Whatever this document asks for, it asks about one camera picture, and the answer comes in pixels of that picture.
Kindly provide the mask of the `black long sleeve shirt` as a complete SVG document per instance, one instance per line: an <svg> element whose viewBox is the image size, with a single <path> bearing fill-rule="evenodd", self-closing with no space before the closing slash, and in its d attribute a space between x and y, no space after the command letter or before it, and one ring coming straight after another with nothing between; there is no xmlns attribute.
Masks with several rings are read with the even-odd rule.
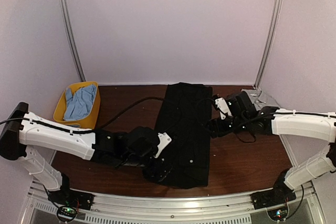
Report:
<svg viewBox="0 0 336 224"><path fill-rule="evenodd" d="M173 154L173 169L164 181L153 183L180 189L208 185L211 135L205 124L212 118L212 94L202 84L167 87L154 129L172 138L162 153Z"/></svg>

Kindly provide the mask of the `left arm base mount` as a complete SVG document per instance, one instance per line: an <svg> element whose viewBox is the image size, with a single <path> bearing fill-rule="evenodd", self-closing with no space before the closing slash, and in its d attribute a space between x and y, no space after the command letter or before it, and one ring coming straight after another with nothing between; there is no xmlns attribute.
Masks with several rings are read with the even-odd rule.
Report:
<svg viewBox="0 0 336 224"><path fill-rule="evenodd" d="M72 190L67 175L61 173L62 185L57 191L50 191L44 187L48 200L57 208L56 217L61 223L72 222L79 210L90 210L94 195L82 191Z"/></svg>

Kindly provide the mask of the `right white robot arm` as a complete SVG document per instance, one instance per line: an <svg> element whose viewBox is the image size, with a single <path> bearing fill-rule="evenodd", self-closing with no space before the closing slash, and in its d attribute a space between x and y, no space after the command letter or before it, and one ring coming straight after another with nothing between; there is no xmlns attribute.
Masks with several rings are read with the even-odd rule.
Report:
<svg viewBox="0 0 336 224"><path fill-rule="evenodd" d="M282 172L269 192L272 203L279 204L304 183L326 173L335 172L335 113L297 112L276 106L265 106L250 113L218 117L206 124L213 138L230 133L249 132L251 135L293 135L324 140L328 144L320 152L298 166Z"/></svg>

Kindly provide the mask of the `grey shirt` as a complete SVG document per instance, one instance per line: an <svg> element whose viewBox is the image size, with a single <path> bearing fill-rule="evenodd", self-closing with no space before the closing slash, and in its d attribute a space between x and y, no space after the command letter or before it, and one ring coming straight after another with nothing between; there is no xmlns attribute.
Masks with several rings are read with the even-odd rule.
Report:
<svg viewBox="0 0 336 224"><path fill-rule="evenodd" d="M266 106L275 106L279 108L279 104L277 103L277 101L268 93L260 89L257 90L242 89L242 91L247 93L248 97L250 98L252 104L255 106L257 111L261 110L263 107Z"/></svg>

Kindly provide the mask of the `yellow plastic basket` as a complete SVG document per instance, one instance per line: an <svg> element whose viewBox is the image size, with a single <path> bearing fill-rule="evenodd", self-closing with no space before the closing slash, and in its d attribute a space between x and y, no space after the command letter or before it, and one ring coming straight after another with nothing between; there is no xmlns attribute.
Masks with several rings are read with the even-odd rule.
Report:
<svg viewBox="0 0 336 224"><path fill-rule="evenodd" d="M61 95L53 119L67 126L93 129L98 119L100 102L97 82L71 84Z"/></svg>

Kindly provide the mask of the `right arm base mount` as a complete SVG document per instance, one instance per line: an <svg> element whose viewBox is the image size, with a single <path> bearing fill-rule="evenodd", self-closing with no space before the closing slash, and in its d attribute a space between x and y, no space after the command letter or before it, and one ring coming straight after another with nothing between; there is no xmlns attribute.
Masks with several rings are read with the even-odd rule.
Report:
<svg viewBox="0 0 336 224"><path fill-rule="evenodd" d="M268 217L272 221L287 220L290 216L288 203L296 199L294 190L285 185L285 175L288 170L280 173L272 189L257 191L250 196L254 209L266 208Z"/></svg>

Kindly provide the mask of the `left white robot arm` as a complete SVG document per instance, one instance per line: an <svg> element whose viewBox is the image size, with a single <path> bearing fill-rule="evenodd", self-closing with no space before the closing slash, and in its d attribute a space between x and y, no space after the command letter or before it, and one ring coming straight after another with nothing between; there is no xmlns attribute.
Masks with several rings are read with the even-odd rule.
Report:
<svg viewBox="0 0 336 224"><path fill-rule="evenodd" d="M69 179L57 171L37 152L41 146L114 168L120 166L148 167L159 159L171 143L166 133L149 127L136 127L129 133L106 130L79 129L41 118L20 102L10 117L1 122L1 157L20 161L22 166L53 192L64 205L71 205L76 197L69 189Z"/></svg>

